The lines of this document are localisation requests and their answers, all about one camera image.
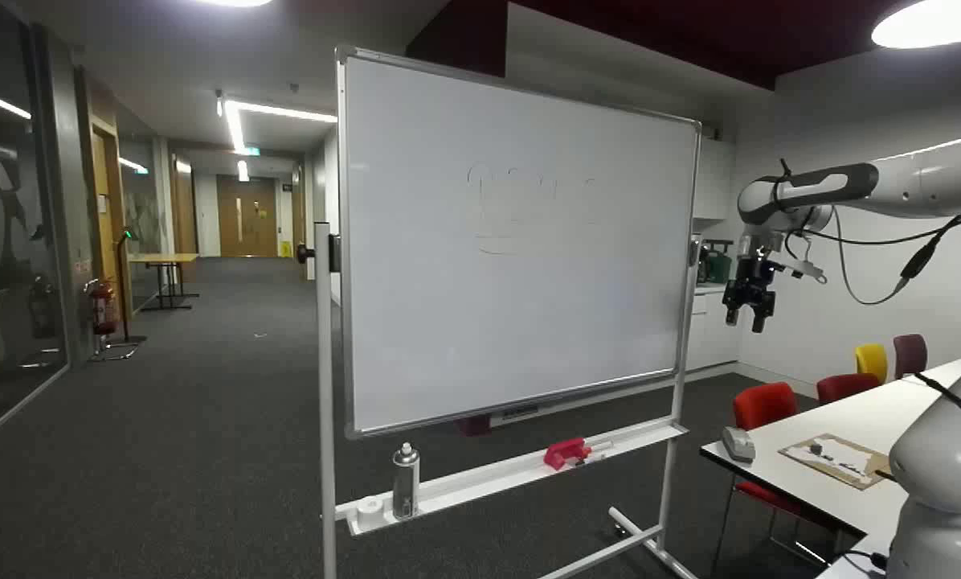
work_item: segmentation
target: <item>red eraser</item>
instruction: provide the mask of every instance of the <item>red eraser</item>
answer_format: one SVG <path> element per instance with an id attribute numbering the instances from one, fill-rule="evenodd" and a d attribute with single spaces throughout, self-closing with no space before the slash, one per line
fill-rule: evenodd
<path id="1" fill-rule="evenodd" d="M 542 453 L 542 462 L 550 469 L 563 469 L 569 462 L 585 462 L 589 453 L 590 453 L 590 446 L 581 437 L 569 437 L 569 442 L 550 445 Z"/>

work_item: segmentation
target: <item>wooden door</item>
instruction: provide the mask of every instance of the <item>wooden door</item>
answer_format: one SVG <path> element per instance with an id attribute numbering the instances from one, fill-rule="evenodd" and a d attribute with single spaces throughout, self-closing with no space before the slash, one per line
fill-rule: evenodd
<path id="1" fill-rule="evenodd" d="M 223 259 L 278 259 L 278 185 L 220 178 Z"/>
<path id="2" fill-rule="evenodd" d="M 117 246 L 123 239 L 123 175 L 119 175 L 119 140 L 94 125 L 94 204 L 96 204 L 96 277 L 103 277 L 119 295 L 123 265 Z"/>
<path id="3" fill-rule="evenodd" d="M 194 175 L 179 175 L 178 160 L 171 160 L 171 226 L 178 254 L 195 254 Z"/>

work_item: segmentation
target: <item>whiteboard stand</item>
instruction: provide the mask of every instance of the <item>whiteboard stand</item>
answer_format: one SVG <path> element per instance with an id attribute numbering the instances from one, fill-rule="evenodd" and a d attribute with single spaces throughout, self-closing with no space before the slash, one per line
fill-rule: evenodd
<path id="1" fill-rule="evenodd" d="M 620 515 L 615 504 L 608 508 L 608 517 L 628 530 L 631 538 L 608 545 L 603 549 L 596 549 L 569 567 L 559 567 L 546 573 L 546 579 L 567 579 L 580 576 L 617 555 L 628 555 L 634 546 L 646 546 L 666 570 L 671 570 L 681 579 L 693 579 L 687 567 L 681 567 L 666 549 L 666 520 L 667 520 L 667 501 L 671 501 L 671 473 L 675 473 L 675 442 L 684 434 L 681 429 L 681 399 L 684 399 L 684 369 L 678 364 L 675 394 L 671 394 L 671 416 L 657 420 L 628 426 L 617 431 L 603 431 L 596 437 L 585 437 L 590 446 L 590 456 L 580 466 L 550 469 L 542 462 L 542 452 L 520 453 L 512 460 L 486 462 L 476 469 L 464 469 L 454 477 L 428 478 L 417 485 L 417 511 L 410 517 L 391 515 L 391 493 L 364 496 L 354 501 L 338 504 L 338 409 L 334 409 L 334 328 L 330 328 L 330 265 L 327 265 L 327 221 L 314 226 L 319 239 L 319 456 L 323 456 L 323 570 L 325 579 L 340 579 L 338 573 L 338 526 L 347 526 L 350 538 L 364 538 L 384 528 L 408 526 L 416 517 L 428 517 L 456 504 L 469 504 L 508 489 L 520 489 L 550 477 L 567 477 L 571 469 L 581 469 L 589 462 L 600 462 L 620 453 L 634 453 L 644 446 L 666 445 L 666 473 L 663 473 L 663 499 L 660 499 L 660 526 L 636 528 L 628 515 Z"/>

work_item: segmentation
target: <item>gray carpet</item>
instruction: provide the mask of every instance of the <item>gray carpet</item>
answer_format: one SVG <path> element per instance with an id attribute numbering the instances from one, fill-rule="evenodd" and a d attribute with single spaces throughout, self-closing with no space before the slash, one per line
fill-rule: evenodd
<path id="1" fill-rule="evenodd" d="M 291 262 L 214 262 L 188 311 L 147 314 L 131 357 L 75 369 L 0 429 L 0 576 L 323 576 L 311 288 Z M 687 389 L 671 549 L 707 570 L 731 477 L 697 456 L 744 378 Z M 428 477 L 660 416 L 667 396 L 569 411 L 486 437 L 428 429 L 345 446 L 340 496 L 390 489 L 410 437 Z M 347 579 L 528 579 L 608 539 L 608 504 L 651 520 L 660 452 L 345 539 Z M 762 549 L 768 508 L 735 499 L 719 576 L 813 576 Z M 660 567 L 634 549 L 589 576 Z"/>

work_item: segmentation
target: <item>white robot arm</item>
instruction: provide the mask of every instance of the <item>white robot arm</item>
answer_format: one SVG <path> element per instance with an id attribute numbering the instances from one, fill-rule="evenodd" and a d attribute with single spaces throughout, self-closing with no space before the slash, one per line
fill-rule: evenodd
<path id="1" fill-rule="evenodd" d="M 750 305 L 754 330 L 776 311 L 772 277 L 785 265 L 772 254 L 787 236 L 811 236 L 831 221 L 837 206 L 894 219 L 952 216 L 961 226 L 961 140 L 935 148 L 879 158 L 813 175 L 757 178 L 735 204 L 750 226 L 735 280 L 725 288 L 725 318 Z M 903 266 L 907 288 L 933 259 L 943 231 Z M 890 579 L 961 576 L 961 380 L 894 445 L 894 478 L 910 493 L 890 546 Z"/>

